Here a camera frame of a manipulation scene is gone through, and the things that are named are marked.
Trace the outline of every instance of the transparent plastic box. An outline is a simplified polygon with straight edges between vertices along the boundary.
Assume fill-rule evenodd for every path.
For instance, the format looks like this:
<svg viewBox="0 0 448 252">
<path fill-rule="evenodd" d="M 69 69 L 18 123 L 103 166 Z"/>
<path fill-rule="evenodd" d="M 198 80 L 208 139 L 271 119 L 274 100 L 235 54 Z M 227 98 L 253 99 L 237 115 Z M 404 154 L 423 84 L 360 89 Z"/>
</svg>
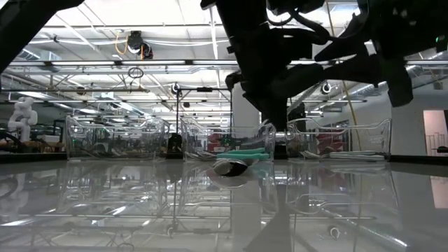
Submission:
<svg viewBox="0 0 448 252">
<path fill-rule="evenodd" d="M 257 127 L 208 129 L 195 120 L 184 118 L 181 132 L 184 160 L 239 159 L 233 157 L 234 154 L 244 154 L 248 158 L 260 154 L 262 161 L 274 158 L 275 127 L 270 123 L 264 122 Z"/>
<path fill-rule="evenodd" d="M 93 125 L 66 119 L 69 160 L 160 158 L 167 149 L 169 123 L 150 118 L 135 126 Z"/>
<path fill-rule="evenodd" d="M 299 158 L 384 160 L 391 152 L 391 120 L 371 125 L 323 127 L 311 118 L 292 120 L 285 134 L 288 152 Z"/>
</svg>

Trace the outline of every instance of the glossy white floor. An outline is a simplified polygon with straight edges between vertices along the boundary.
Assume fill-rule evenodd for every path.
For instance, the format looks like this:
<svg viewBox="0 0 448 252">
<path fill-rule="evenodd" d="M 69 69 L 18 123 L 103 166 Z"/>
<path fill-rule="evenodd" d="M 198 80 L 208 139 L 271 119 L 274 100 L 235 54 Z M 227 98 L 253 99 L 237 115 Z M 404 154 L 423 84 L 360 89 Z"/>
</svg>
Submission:
<svg viewBox="0 0 448 252">
<path fill-rule="evenodd" d="M 212 164 L 3 164 L 0 251 L 448 251 L 448 178 L 300 160 L 223 178 Z"/>
</svg>

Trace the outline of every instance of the green foam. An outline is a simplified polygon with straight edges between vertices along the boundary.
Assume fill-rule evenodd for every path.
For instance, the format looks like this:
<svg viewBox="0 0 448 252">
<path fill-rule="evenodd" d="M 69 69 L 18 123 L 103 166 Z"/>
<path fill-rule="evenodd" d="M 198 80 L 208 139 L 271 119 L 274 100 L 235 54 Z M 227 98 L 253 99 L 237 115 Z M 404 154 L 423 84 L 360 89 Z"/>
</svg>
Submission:
<svg viewBox="0 0 448 252">
<path fill-rule="evenodd" d="M 266 149 L 264 148 L 257 148 L 257 149 L 251 149 L 251 150 L 231 150 L 228 151 L 227 153 L 231 153 L 231 154 L 259 154 L 259 153 L 264 153 L 266 151 Z"/>
<path fill-rule="evenodd" d="M 220 153 L 217 154 L 217 158 L 230 158 L 236 160 L 247 160 L 247 159 L 257 159 L 260 161 L 265 161 L 269 159 L 269 154 L 265 153 L 255 153 L 255 154 L 241 154 L 241 153 Z"/>
</svg>

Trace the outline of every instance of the white humanoid robot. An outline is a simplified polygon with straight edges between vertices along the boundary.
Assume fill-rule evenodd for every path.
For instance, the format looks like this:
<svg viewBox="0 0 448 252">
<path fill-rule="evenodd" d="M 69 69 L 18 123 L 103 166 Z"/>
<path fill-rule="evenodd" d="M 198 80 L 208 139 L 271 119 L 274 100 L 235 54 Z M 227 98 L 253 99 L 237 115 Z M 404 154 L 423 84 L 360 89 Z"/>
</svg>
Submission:
<svg viewBox="0 0 448 252">
<path fill-rule="evenodd" d="M 37 112 L 32 110 L 34 99 L 31 97 L 21 97 L 19 102 L 14 104 L 14 114 L 9 118 L 8 130 L 10 132 L 20 130 L 20 141 L 22 143 L 29 141 L 31 127 L 37 124 Z"/>
</svg>

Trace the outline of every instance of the ceiling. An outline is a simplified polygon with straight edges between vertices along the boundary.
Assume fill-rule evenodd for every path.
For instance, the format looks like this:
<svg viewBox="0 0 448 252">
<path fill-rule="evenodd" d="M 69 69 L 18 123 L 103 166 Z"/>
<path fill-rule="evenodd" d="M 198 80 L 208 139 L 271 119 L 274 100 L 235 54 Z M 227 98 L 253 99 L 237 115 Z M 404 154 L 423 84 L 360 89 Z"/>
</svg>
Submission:
<svg viewBox="0 0 448 252">
<path fill-rule="evenodd" d="M 0 0 L 0 6 L 6 2 Z M 333 27 L 330 26 L 327 6 L 315 10 L 305 16 L 321 23 L 330 33 L 336 36 L 341 34 L 353 13 L 357 13 L 355 1 L 329 1 Z M 276 17 L 268 13 L 269 18 L 280 21 L 287 17 Z M 301 24 L 290 22 L 287 27 L 301 27 Z M 40 55 L 41 60 L 49 55 L 56 54 L 60 60 L 84 61 L 84 60 L 138 60 L 139 56 L 125 50 L 125 39 L 130 31 L 142 31 L 142 37 L 154 52 L 154 60 L 234 60 L 234 55 L 229 55 L 227 47 L 228 38 L 225 34 L 221 19 L 216 8 L 202 10 L 200 0 L 86 0 L 77 8 L 70 8 L 58 12 L 34 37 L 25 48 L 27 52 Z M 367 49 L 373 53 L 372 45 L 367 43 Z M 318 53 L 322 46 L 314 46 L 314 54 Z M 19 87 L 25 89 L 47 89 L 57 83 L 57 89 L 72 90 L 79 87 L 87 89 L 114 89 L 113 93 L 105 92 L 87 93 L 78 95 L 74 92 L 58 92 L 47 94 L 47 99 L 69 100 L 95 100 L 99 97 L 109 97 L 117 100 L 173 100 L 175 95 L 170 92 L 174 83 L 182 88 L 213 87 L 225 88 L 225 77 L 237 66 L 212 66 L 197 68 L 194 66 L 141 66 L 144 75 L 140 79 L 132 80 L 127 77 L 130 66 L 89 66 L 73 67 L 59 66 L 58 71 L 43 71 L 38 67 L 11 66 L 7 70 L 10 74 L 9 81 L 18 81 Z M 18 80 L 13 77 L 26 78 Z M 312 93 L 309 99 L 329 100 L 344 98 L 341 81 L 329 80 L 333 89 L 329 94 L 322 95 L 320 90 Z M 359 90 L 366 85 L 362 83 L 345 83 L 347 88 Z M 229 111 L 230 104 L 227 99 L 230 93 L 222 92 L 199 93 L 191 92 L 184 97 L 188 99 L 212 99 L 215 102 L 192 103 L 185 111 Z M 174 104 L 162 104 L 155 102 L 127 103 L 143 113 L 166 116 Z M 75 109 L 84 108 L 84 105 L 66 104 Z M 319 110 L 319 103 L 308 104 L 307 109 Z M 343 106 L 343 104 L 331 104 L 330 106 Z M 110 106 L 106 104 L 91 104 L 91 109 L 102 109 L 111 113 Z M 66 112 L 73 109 L 59 108 Z"/>
</svg>

